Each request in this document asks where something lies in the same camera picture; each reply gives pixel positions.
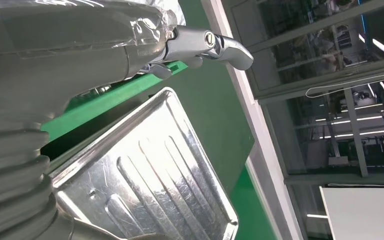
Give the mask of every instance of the metal tray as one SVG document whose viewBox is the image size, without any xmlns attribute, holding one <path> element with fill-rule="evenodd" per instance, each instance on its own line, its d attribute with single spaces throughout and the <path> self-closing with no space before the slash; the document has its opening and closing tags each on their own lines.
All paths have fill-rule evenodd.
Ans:
<svg viewBox="0 0 384 240">
<path fill-rule="evenodd" d="M 58 207 L 120 238 L 233 240 L 238 217 L 164 88 L 51 174 Z"/>
</svg>

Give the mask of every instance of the screw head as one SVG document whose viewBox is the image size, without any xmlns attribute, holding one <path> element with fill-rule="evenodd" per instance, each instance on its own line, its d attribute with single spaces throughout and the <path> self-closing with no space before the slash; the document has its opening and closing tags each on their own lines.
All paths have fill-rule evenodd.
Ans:
<svg viewBox="0 0 384 240">
<path fill-rule="evenodd" d="M 207 31 L 205 33 L 205 44 L 209 48 L 213 48 L 214 45 L 216 45 L 216 36 L 214 36 L 214 33 L 210 32 L 210 31 Z"/>
</svg>

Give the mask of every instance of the robotic arm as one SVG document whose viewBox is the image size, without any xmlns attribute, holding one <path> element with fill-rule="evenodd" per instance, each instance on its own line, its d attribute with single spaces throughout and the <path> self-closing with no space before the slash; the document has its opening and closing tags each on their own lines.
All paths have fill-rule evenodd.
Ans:
<svg viewBox="0 0 384 240">
<path fill-rule="evenodd" d="M 231 38 L 163 19 L 154 7 L 122 1 L 0 0 L 0 240 L 119 239 L 60 212 L 43 174 L 49 137 L 41 125 L 72 97 L 137 73 L 166 79 L 165 62 L 253 63 Z"/>
</svg>

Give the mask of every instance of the protective plastic cover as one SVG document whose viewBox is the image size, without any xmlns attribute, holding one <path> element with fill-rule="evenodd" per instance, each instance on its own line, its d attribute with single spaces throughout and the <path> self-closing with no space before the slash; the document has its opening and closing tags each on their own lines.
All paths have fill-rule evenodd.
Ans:
<svg viewBox="0 0 384 240">
<path fill-rule="evenodd" d="M 123 0 L 0 0 L 0 54 L 157 44 L 176 25 L 171 10 Z"/>
</svg>

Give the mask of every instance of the metal pole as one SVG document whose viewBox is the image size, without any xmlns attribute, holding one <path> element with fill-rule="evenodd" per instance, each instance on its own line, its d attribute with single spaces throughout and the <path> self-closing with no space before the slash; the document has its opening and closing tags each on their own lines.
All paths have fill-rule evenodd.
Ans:
<svg viewBox="0 0 384 240">
<path fill-rule="evenodd" d="M 360 136 L 360 127 L 357 123 L 357 113 L 354 108 L 354 98 L 351 89 L 345 89 L 346 105 L 348 106 L 349 120 L 351 121 L 352 133 L 354 134 L 355 148 L 357 150 L 358 163 L 361 170 L 361 175 L 367 177 L 369 175 L 367 171 L 366 158 L 363 150 L 362 136 Z"/>
<path fill-rule="evenodd" d="M 364 14 L 366 12 L 370 12 L 370 11 L 373 11 L 373 10 L 376 10 L 376 9 L 379 9 L 382 7 L 384 7 L 384 0 L 369 1 L 369 2 L 366 2 L 364 4 L 352 7 L 348 10 L 343 11 L 343 12 L 337 13 L 335 15 L 326 17 L 322 20 L 308 24 L 306 26 L 302 26 L 302 27 L 299 27 L 297 29 L 288 31 L 284 34 L 272 37 L 266 41 L 252 45 L 248 49 L 251 53 L 256 53 L 256 52 L 261 51 L 263 49 L 270 48 L 270 47 L 276 46 L 280 43 L 295 39 L 295 38 L 302 36 L 304 34 L 309 34 L 309 33 L 315 32 L 319 29 L 324 29 L 324 28 L 329 27 L 331 25 L 340 23 L 344 20 L 360 16 L 361 14 Z"/>
</svg>

